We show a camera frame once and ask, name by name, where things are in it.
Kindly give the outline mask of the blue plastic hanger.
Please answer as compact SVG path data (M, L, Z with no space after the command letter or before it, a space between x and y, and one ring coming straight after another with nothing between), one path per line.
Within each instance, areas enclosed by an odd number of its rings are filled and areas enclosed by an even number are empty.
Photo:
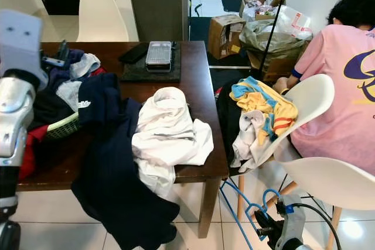
M230 194L234 193L238 199L238 203L235 205L230 204L227 193L223 191L225 187L229 187ZM270 200L270 196L279 196L279 191L276 189L265 189L262 194L262 202L259 204L254 203L248 199L248 197L240 190L238 186L233 182L232 177L223 180L222 184L219 188L220 196L223 199L224 205L227 209L230 210L233 216L234 223L239 228L239 231L242 233L242 237L244 238L244 242L246 242L247 248L249 250L254 250L252 247L251 239L249 239L246 230L242 227L242 218L246 218L248 222L252 226L252 231L259 230L259 224L253 220L251 217L253 215L260 216L261 220L271 220L272 218L268 215L268 209L270 207L274 209L274 203L268 203L267 201Z

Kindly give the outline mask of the navy blue garment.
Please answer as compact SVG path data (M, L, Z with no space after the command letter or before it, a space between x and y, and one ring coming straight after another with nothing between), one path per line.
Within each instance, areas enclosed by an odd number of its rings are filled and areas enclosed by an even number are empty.
M137 101L121 97L116 74L96 74L80 85L79 122L93 139L71 189L121 250L158 250L177 234L172 221L179 206L139 178L132 140L140 108Z

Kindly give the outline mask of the grey cloth garment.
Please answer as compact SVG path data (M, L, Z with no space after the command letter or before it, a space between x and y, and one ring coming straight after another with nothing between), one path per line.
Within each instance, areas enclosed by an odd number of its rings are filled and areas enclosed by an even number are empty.
M87 78L93 76L94 72L101 68L101 60L94 54L83 53L80 57L75 56L68 67L67 80L64 80L56 89L56 95L60 97L73 112L79 111L79 89Z

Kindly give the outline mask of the white plastic chair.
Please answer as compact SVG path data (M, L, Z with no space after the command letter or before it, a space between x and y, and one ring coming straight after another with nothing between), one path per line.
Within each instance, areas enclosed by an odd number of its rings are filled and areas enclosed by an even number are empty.
M283 100L295 105L298 111L297 119L273 141L268 136L261 138L256 134L255 142L261 145L249 146L249 153L253 158L247 160L247 163L255 163L259 167L274 159L294 180L287 191L298 187L312 196L332 201L335 184L330 175L324 173L337 172L341 167L347 169L349 164L337 159L303 157L298 153L297 146L292 145L289 136L327 111L332 105L334 94L334 83L327 74L316 74L291 89L283 96Z
M375 176L361 168L331 158L276 156L298 188L334 207L333 227L326 250L334 246L334 231L341 211L375 210Z
M80 0L78 42L129 42L115 0Z

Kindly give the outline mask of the green woven laundry basket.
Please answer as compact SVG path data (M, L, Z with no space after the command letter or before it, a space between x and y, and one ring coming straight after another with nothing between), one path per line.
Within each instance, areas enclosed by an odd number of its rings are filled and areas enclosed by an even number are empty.
M61 121L50 124L46 129L45 138L48 140L57 140L66 138L76 133L80 129L79 113L61 119Z

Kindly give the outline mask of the black flat phone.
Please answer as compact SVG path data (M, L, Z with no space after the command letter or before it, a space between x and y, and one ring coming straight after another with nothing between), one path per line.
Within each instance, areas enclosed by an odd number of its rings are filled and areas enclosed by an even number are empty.
M148 52L148 42L140 42L137 46L132 47L129 51L120 55L118 60L123 64L134 64L140 61Z

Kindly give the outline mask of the black table mat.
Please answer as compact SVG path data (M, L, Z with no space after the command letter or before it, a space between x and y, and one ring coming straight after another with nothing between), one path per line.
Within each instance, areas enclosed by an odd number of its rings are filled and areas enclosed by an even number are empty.
M123 74L120 80L125 82L180 82L180 43L172 42L172 69L168 73L150 73L145 69L145 57L134 64L122 64Z

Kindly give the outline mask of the grey white garment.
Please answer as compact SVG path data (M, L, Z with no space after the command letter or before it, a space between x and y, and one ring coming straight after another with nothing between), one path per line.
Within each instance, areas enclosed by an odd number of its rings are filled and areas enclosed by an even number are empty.
M265 151L271 144L264 130L265 114L259 110L241 114L238 121L239 133L232 143L235 159L230 167L238 168L239 173L255 169L268 161Z

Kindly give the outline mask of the red cloth garment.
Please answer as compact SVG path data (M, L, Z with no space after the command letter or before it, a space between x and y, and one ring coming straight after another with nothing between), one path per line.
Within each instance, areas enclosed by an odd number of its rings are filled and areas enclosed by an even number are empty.
M28 132L21 169L19 169L19 180L24 180L35 172L35 145L41 143L45 139L48 127L49 125L44 125Z

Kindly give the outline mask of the silver metal device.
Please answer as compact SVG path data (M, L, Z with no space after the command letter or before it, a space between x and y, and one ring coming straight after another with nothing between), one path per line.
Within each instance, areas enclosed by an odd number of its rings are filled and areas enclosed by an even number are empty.
M172 69L172 42L151 41L145 58L145 69L150 73L169 73Z

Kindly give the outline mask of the yellow and blue garment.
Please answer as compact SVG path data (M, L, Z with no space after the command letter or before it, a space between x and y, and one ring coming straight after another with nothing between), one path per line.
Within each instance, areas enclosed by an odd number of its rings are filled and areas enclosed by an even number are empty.
M252 77L233 84L229 95L242 113L260 111L260 143L276 138L291 129L298 117L297 107L281 93Z

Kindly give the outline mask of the dark wooden table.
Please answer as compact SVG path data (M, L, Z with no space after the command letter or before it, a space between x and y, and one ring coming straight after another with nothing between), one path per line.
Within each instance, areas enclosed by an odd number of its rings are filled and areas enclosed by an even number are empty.
M162 87L180 88L187 98L191 117L201 119L211 126L214 149L204 165L179 165L176 167L176 182L179 184L201 183L203 191L199 214L196 218L196 236L206 238L212 231L215 218L220 218L217 205L220 183L229 175L227 153L214 102L214 89L210 76L208 54L203 42L180 43L179 83L121 82L121 96L144 102L155 90ZM30 215L49 214L55 220L68 216L62 211L64 204L52 196L53 192L70 194L70 185L77 178L80 165L92 140L85 129L58 141L45 141L37 146L37 166L32 175L19 183L19 207L14 220L30 222Z

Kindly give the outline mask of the closed cardboard box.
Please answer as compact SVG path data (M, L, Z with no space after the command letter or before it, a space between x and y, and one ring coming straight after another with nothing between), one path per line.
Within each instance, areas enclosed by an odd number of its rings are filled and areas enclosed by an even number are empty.
M239 54L241 44L239 36L246 25L246 20L238 15L218 15L209 25L208 51L214 59Z

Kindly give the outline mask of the grey green plastic bag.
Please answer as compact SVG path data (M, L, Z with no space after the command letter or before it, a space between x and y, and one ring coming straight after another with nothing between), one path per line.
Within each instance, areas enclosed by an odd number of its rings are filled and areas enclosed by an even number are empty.
M239 35L242 49L247 52L251 67L263 80L291 76L298 58L311 41L273 26L271 19L249 22Z

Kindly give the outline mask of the white bag with red print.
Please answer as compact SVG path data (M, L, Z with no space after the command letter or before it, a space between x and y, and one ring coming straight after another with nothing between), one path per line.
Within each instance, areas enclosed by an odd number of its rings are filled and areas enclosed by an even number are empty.
M278 8L274 32L290 35L300 40L308 40L313 36L311 19L297 10L281 5Z

